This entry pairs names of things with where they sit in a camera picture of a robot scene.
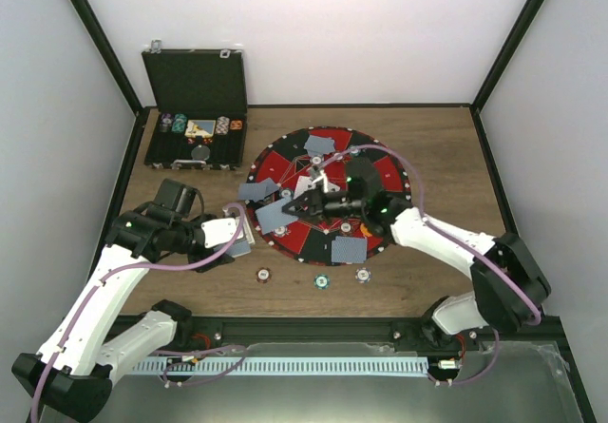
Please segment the blue backed burn card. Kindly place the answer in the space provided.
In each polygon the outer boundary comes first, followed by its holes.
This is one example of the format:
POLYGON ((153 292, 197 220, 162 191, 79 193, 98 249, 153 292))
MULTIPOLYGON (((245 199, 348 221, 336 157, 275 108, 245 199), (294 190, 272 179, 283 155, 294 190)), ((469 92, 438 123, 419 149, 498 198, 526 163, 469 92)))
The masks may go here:
POLYGON ((287 226, 297 221, 296 216, 283 212, 283 207, 290 201, 291 199, 282 198, 255 211, 262 235, 271 233, 279 227, 287 226))

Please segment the dealt cards bottom seat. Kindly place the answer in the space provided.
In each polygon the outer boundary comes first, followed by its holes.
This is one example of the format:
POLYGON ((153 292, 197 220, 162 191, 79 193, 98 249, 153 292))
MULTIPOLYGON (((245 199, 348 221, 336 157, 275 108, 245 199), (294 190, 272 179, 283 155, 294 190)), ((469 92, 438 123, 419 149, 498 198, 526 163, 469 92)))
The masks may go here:
POLYGON ((367 259, 368 242, 365 238, 336 237, 331 246, 332 263, 363 263, 367 259))

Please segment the dealt cards seat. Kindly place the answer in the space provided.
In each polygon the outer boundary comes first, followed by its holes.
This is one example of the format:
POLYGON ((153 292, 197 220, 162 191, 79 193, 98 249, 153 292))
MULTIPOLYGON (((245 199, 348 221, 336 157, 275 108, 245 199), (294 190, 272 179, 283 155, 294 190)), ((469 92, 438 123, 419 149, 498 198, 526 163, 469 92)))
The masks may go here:
POLYGON ((336 237, 331 246, 332 263, 363 263, 367 259, 368 242, 365 238, 336 237))
POLYGON ((242 183, 237 191, 239 201, 260 202, 275 194, 280 186, 271 178, 257 183, 242 183))
POLYGON ((332 154, 335 151, 334 139, 310 135, 304 144, 304 149, 309 155, 332 154))

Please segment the dealt cards top seat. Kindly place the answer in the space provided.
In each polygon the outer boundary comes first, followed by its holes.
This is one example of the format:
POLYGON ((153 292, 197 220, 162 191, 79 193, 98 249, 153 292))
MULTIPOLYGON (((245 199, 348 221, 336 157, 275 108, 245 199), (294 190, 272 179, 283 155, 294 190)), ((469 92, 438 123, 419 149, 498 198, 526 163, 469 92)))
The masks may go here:
POLYGON ((304 149, 309 155, 332 154, 335 151, 334 139, 310 135, 304 144, 304 149))

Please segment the red black chip stack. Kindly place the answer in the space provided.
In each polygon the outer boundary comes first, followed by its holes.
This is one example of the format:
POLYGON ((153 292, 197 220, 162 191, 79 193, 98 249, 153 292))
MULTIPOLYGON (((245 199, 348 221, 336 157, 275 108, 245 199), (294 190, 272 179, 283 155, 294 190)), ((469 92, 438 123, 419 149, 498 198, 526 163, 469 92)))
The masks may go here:
POLYGON ((259 283, 267 283, 272 277, 272 273, 268 268, 260 268, 256 272, 256 280, 259 283))

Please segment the white purple chip stack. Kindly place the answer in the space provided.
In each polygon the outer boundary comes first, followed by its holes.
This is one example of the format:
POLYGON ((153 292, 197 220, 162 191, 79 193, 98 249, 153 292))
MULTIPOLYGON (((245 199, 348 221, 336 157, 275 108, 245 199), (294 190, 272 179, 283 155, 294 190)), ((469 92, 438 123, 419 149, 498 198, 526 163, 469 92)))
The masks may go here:
POLYGON ((366 267, 358 268, 355 271, 355 279, 359 283, 369 283, 371 280, 371 271, 366 267))

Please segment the blue backed card deck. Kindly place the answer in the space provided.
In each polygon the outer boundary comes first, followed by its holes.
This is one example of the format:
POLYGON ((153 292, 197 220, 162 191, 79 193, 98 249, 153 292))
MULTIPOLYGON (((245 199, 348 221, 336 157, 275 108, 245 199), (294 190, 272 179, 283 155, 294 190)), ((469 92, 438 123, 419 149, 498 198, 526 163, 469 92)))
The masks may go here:
POLYGON ((252 252, 253 245, 254 243, 247 238, 236 240, 227 250, 227 254, 233 259, 245 256, 252 252))

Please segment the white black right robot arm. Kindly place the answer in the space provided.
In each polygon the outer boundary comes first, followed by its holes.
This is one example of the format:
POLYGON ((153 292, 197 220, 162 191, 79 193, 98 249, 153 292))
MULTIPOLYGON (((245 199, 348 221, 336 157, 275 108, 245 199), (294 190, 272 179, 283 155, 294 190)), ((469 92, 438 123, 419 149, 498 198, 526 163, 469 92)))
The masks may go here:
POLYGON ((365 158, 347 162, 346 187, 340 191, 329 188, 321 167, 311 173, 311 188, 287 202, 284 213, 312 222, 356 218, 372 235, 423 252, 471 281, 471 292, 441 298, 423 315, 428 347, 445 349, 466 330, 490 327, 512 334, 541 323, 551 288, 518 235, 493 237, 432 218, 406 195, 385 189, 365 158))

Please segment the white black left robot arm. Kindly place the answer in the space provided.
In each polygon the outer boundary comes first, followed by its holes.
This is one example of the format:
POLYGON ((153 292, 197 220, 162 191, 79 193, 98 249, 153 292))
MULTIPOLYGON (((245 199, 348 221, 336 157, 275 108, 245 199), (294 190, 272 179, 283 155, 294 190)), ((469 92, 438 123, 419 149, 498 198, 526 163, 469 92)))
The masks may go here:
POLYGON ((227 250, 244 235, 243 206, 228 203, 221 218, 191 217, 193 203, 201 199, 197 188, 166 179, 152 201, 114 220, 95 271, 66 317, 36 353, 22 353, 12 365, 32 398, 30 421, 38 421, 47 406, 89 422, 118 381, 146 357, 193 355, 192 313, 166 299, 121 334, 107 335, 149 271, 207 271, 228 259, 227 250), (163 265, 170 255, 188 261, 163 265))

